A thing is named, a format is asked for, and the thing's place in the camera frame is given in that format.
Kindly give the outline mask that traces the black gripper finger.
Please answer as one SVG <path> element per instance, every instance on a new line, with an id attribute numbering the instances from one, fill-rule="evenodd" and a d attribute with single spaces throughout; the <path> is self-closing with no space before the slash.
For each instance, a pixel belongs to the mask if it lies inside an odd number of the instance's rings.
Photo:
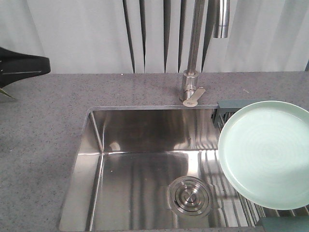
<path id="1" fill-rule="evenodd" d="M 50 72 L 50 59 L 0 48 L 0 87 Z"/>

